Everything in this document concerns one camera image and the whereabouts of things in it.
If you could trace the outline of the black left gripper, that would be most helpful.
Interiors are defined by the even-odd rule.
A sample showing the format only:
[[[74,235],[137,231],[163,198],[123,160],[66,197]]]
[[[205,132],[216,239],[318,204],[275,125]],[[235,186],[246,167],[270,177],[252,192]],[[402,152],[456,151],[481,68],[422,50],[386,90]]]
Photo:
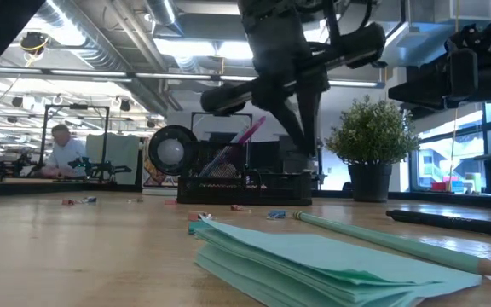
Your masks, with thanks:
[[[249,8],[242,24],[253,54],[257,77],[239,85],[224,84],[207,90],[200,98],[204,111],[227,113],[246,101],[269,111],[280,122],[297,148],[315,155],[317,119],[322,92],[327,90],[326,72],[334,67],[362,67],[378,60],[385,46],[384,29],[369,23],[367,9],[359,27],[340,32],[334,8],[322,8],[329,34],[327,43],[309,42],[300,14],[304,8]],[[286,106],[289,96],[298,96],[299,117]]]

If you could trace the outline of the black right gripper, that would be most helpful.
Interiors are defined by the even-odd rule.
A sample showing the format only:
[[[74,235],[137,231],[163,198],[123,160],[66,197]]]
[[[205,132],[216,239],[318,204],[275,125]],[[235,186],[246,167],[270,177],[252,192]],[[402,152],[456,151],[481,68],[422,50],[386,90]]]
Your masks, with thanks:
[[[447,82],[420,79],[389,88],[391,100],[432,110],[446,102],[479,102],[478,44],[481,33],[475,25],[464,26],[445,42]]]

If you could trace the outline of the purple pink handled scissors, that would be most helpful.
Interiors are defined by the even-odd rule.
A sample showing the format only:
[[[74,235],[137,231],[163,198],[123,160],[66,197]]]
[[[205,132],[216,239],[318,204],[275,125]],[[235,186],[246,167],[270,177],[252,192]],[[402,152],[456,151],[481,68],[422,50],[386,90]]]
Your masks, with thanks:
[[[262,116],[257,122],[251,126],[246,126],[241,132],[239,132],[225,148],[210,162],[209,167],[215,167],[221,164],[234,150],[235,146],[241,146],[247,142],[255,132],[263,125],[266,117]]]

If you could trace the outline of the black mesh desk organizer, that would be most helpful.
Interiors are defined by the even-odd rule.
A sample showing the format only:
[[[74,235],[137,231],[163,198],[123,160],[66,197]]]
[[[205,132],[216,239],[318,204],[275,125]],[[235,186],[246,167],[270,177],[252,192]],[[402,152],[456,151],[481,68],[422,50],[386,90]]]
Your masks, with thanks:
[[[190,142],[191,161],[178,179],[177,201],[182,204],[309,206],[311,175],[285,173],[278,142],[247,142],[234,161],[234,177],[200,177],[212,155],[210,142]]]

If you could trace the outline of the black pen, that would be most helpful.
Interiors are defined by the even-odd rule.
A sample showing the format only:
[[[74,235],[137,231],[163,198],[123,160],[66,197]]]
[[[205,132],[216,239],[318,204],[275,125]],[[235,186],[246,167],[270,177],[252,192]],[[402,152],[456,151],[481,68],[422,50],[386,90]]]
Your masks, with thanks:
[[[390,210],[385,214],[397,222],[416,223],[438,228],[464,230],[491,235],[491,221],[402,210]]]

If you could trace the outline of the green sticky note pad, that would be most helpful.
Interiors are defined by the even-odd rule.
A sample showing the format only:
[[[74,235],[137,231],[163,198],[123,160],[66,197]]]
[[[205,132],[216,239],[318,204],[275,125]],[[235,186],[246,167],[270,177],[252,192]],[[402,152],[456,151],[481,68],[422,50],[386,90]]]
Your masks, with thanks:
[[[210,219],[196,264],[268,307],[415,307],[476,287],[462,270],[319,235],[271,234]]]

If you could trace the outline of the pale green pencil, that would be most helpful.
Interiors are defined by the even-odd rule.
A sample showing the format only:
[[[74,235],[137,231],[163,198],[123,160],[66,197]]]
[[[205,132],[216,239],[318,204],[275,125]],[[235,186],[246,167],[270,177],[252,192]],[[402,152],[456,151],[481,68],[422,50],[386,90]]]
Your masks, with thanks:
[[[293,218],[464,272],[491,276],[491,260],[295,211]]]

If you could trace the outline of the black equipment box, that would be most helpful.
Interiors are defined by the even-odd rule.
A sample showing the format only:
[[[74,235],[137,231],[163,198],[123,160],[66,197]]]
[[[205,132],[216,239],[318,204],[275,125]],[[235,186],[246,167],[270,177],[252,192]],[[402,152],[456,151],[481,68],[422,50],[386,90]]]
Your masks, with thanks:
[[[317,175],[322,173],[320,157],[323,143],[320,138],[316,140],[316,154],[312,158],[304,155],[287,135],[281,135],[279,137],[279,145],[282,169],[285,173],[310,172]]]

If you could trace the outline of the green potted plant black pot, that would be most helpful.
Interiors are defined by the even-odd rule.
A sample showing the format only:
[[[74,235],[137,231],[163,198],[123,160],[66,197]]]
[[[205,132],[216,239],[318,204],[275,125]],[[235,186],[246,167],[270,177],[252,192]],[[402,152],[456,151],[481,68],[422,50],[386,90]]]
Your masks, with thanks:
[[[393,101],[354,99],[332,127],[326,148],[347,166],[353,199],[383,203],[389,197],[392,165],[419,148],[412,114]]]

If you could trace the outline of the thin black rectangular stand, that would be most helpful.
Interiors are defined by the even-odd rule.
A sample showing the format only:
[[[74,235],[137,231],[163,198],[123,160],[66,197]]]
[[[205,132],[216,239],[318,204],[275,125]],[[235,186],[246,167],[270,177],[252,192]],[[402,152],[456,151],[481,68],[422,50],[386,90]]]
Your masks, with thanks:
[[[199,141],[231,142],[252,124],[253,116],[250,113],[192,112],[190,130]]]

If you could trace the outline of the colourful patterned board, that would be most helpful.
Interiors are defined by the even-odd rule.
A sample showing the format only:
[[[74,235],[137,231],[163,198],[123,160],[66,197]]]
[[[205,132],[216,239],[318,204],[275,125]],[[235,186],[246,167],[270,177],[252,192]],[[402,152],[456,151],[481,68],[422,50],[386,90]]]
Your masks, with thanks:
[[[177,177],[165,175],[157,169],[148,155],[149,140],[145,139],[142,147],[142,186],[144,188],[176,188]]]

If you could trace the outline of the pale green partition panel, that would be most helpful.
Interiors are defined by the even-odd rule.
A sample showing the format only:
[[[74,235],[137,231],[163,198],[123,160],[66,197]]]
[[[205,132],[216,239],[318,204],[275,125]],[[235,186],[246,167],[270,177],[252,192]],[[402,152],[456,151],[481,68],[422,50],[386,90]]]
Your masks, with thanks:
[[[138,164],[140,139],[137,136],[123,136],[109,133],[106,142],[106,158],[113,166],[125,165],[131,172],[120,172],[115,175],[117,184],[134,185]],[[93,163],[101,163],[103,135],[88,135],[86,154]]]

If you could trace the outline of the person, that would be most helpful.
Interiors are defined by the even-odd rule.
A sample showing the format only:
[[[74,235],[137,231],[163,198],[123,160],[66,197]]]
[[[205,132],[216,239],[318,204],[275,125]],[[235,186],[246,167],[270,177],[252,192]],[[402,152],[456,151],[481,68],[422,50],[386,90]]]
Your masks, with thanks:
[[[73,168],[69,165],[76,159],[86,157],[84,144],[73,138],[68,127],[64,124],[54,126],[51,134],[54,139],[53,151],[41,169],[41,175],[53,178],[85,177],[86,173],[83,168]]]

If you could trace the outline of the black rack frame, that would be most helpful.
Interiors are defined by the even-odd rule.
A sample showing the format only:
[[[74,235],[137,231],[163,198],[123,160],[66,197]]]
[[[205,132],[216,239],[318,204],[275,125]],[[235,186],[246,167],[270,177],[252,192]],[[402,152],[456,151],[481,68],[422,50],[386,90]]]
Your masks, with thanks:
[[[38,165],[41,167],[41,169],[45,166],[44,163],[44,149],[45,149],[45,141],[46,141],[46,132],[47,132],[47,124],[49,121],[49,110],[53,107],[57,107],[58,110],[55,112],[57,114],[62,108],[70,108],[70,109],[78,109],[78,110],[88,110],[89,108],[98,110],[98,109],[104,109],[106,112],[106,115],[103,117],[104,120],[104,130],[103,130],[103,145],[102,145],[102,156],[101,156],[101,163],[105,162],[106,158],[106,142],[107,142],[107,133],[108,133],[108,124],[109,124],[109,117],[110,117],[110,109],[109,107],[97,107],[97,106],[89,106],[87,104],[79,104],[79,103],[72,103],[69,105],[56,105],[54,102],[52,104],[46,105],[45,106],[45,112],[44,112],[44,117],[43,117],[43,133],[42,133],[42,144],[41,144],[41,153],[40,153],[40,160],[38,162]]]

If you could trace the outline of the black aluminium table frame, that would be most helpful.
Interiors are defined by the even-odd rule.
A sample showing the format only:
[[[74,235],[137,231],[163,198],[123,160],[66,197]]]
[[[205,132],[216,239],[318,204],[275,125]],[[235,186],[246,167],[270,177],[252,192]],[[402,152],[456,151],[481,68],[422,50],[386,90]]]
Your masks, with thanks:
[[[134,185],[107,185],[99,183],[60,182],[0,182],[0,196],[14,194],[47,194],[79,191],[110,191],[140,193],[142,188]],[[464,194],[439,194],[428,192],[389,192],[390,200],[418,200],[491,209],[491,196]]]

